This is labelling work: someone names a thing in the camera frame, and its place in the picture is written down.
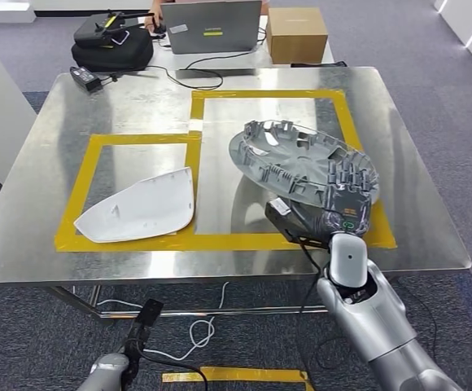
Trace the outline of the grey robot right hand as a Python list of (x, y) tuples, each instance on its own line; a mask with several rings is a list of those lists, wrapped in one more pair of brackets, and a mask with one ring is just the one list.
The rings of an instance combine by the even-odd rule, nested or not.
[(372, 185), (367, 169), (345, 157), (328, 161), (323, 221), (329, 232), (364, 236), (369, 228)]

